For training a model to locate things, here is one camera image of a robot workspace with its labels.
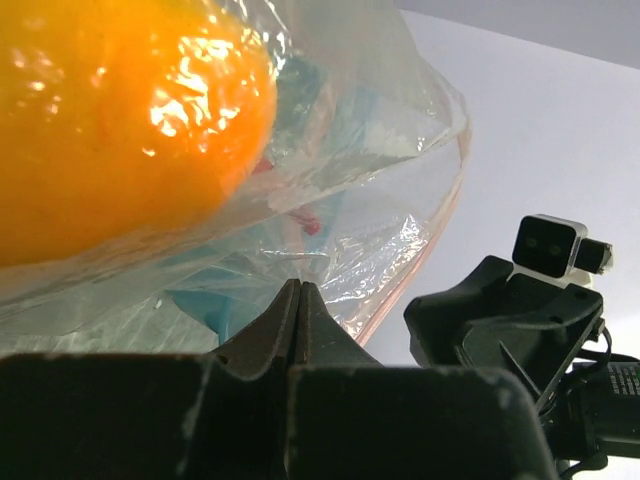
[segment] black plastic part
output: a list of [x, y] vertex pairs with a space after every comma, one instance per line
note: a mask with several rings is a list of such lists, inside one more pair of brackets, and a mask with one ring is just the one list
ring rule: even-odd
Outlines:
[[329, 315], [318, 287], [303, 285], [300, 295], [296, 364], [381, 366]]
[[181, 478], [203, 380], [220, 368], [161, 355], [4, 359], [0, 478]]
[[610, 244], [585, 238], [578, 247], [574, 266], [586, 272], [602, 273], [612, 255]]
[[270, 307], [213, 355], [226, 375], [204, 391], [190, 479], [286, 478], [286, 374], [295, 355], [302, 285], [288, 281]]
[[565, 289], [487, 257], [458, 286], [414, 300], [405, 311], [422, 366], [504, 368], [542, 409], [582, 345], [601, 323], [602, 296]]
[[604, 454], [640, 458], [640, 363], [610, 363], [580, 401]]
[[292, 480], [557, 479], [537, 413], [507, 372], [292, 373]]
[[573, 266], [579, 241], [578, 232], [569, 224], [527, 216], [520, 222], [512, 259], [517, 265], [560, 278]]

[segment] black cable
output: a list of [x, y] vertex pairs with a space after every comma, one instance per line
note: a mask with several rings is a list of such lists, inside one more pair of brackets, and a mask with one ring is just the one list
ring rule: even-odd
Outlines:
[[566, 322], [555, 321], [554, 318], [549, 318], [546, 323], [540, 322], [540, 319], [536, 316], [532, 320], [514, 320], [513, 316], [505, 315], [500, 317], [483, 318], [481, 320], [472, 320], [468, 322], [473, 327], [477, 326], [491, 326], [500, 327], [503, 324], [507, 324], [509, 327], [517, 327], [521, 330], [535, 330], [539, 332], [557, 330], [559, 328], [567, 328], [576, 323], [582, 321], [582, 317], [574, 317]]
[[[578, 355], [576, 355], [577, 358], [582, 358], [584, 360], [597, 360], [598, 358], [600, 358], [602, 355], [604, 354], [604, 352], [594, 352], [592, 350], [586, 350], [586, 349], [582, 349], [578, 352]], [[630, 355], [622, 355], [620, 353], [612, 353], [611, 354], [611, 361], [612, 362], [635, 362], [638, 363], [640, 362], [639, 359], [637, 359], [636, 357], [632, 357]]]
[[558, 395], [554, 392], [551, 394], [544, 406], [540, 409], [540, 413], [538, 414], [538, 416], [540, 417], [540, 422], [543, 425], [547, 423], [547, 420], [551, 416], [551, 413], [553, 413], [553, 411], [555, 410], [557, 404]]
[[560, 474], [560, 480], [571, 480], [576, 473], [587, 470], [602, 470], [609, 465], [609, 458], [602, 452], [597, 452], [589, 458], [576, 463]]
[[[551, 412], [558, 402], [558, 398], [563, 397], [566, 399], [576, 388], [586, 385], [587, 382], [597, 375], [600, 371], [607, 368], [613, 354], [611, 353], [611, 348], [613, 344], [613, 339], [611, 338], [611, 333], [605, 327], [602, 330], [602, 335], [604, 336], [607, 342], [607, 350], [606, 352], [592, 352], [591, 350], [581, 350], [580, 358], [585, 358], [586, 360], [595, 360], [594, 363], [589, 365], [588, 367], [578, 368], [568, 373], [563, 381], [560, 383], [558, 387], [558, 394], [553, 398], [552, 404], [549, 406], [548, 412]], [[572, 467], [567, 468], [560, 474], [560, 480], [571, 480], [576, 473], [580, 473], [586, 470], [602, 470], [609, 463], [609, 460], [605, 454], [602, 452], [595, 452], [588, 458], [585, 458], [583, 461], [576, 463]]]

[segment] white wall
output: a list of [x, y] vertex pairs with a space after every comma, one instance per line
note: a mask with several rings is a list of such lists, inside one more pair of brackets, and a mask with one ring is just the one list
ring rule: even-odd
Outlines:
[[639, 0], [396, 0], [403, 9], [640, 68]]

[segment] clear plastic bag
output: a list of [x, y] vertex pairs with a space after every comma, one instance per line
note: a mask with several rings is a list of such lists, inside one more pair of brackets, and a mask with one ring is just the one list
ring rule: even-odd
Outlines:
[[192, 318], [228, 338], [291, 277], [318, 283], [362, 340], [425, 258], [454, 204], [469, 125], [392, 1], [224, 6], [260, 32], [277, 74], [254, 174], [197, 227], [0, 271], [0, 349], [204, 351], [209, 330], [180, 334]]

